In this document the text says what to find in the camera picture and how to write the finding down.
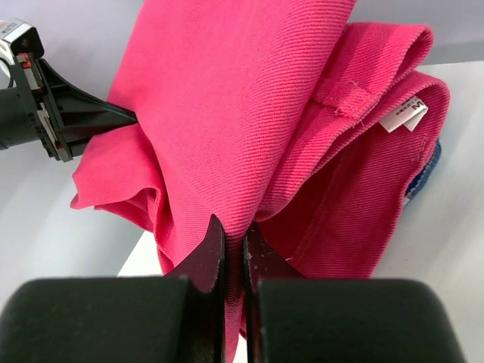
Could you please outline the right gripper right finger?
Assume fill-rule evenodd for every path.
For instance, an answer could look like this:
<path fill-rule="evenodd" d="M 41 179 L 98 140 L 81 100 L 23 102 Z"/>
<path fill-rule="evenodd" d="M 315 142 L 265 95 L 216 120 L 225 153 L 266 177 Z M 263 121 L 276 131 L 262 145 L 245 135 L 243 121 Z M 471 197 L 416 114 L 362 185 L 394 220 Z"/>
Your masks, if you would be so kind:
<path fill-rule="evenodd" d="M 463 362 L 438 296 L 419 281 L 306 278 L 264 239 L 244 237 L 251 362 Z"/>

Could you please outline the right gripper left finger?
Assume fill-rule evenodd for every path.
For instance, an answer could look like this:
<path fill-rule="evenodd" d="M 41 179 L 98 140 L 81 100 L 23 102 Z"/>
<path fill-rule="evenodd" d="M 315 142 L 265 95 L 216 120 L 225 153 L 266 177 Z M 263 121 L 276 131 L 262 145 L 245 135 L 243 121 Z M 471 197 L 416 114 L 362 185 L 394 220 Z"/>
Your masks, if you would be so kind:
<path fill-rule="evenodd" d="M 202 242 L 170 273 L 38 279 L 1 315 L 3 362 L 223 362 L 225 232 L 212 216 Z"/>

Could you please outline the pink trousers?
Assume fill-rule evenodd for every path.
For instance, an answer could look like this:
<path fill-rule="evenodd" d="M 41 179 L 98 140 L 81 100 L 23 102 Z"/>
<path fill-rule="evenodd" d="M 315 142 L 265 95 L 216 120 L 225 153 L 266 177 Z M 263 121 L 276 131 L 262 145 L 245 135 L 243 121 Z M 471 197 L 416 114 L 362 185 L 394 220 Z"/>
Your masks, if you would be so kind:
<path fill-rule="evenodd" d="M 73 174 L 72 208 L 153 233 L 164 272 L 219 218 L 229 361 L 250 224 L 305 276 L 367 278 L 435 150 L 449 91 L 417 71 L 432 30 L 352 23 L 354 5 L 146 1 L 109 95 L 138 121 Z"/>

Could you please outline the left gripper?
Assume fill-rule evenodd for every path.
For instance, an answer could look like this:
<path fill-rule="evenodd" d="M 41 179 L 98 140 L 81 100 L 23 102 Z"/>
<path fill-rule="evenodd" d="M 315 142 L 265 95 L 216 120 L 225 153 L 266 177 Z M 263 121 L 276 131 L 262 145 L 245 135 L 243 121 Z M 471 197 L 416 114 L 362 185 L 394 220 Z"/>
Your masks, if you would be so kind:
<path fill-rule="evenodd" d="M 68 162 L 96 135 L 137 123 L 133 111 L 77 88 L 45 59 L 36 65 L 31 54 L 19 54 L 1 62 L 9 73 L 1 90 L 2 150 L 40 141 L 50 157 Z"/>

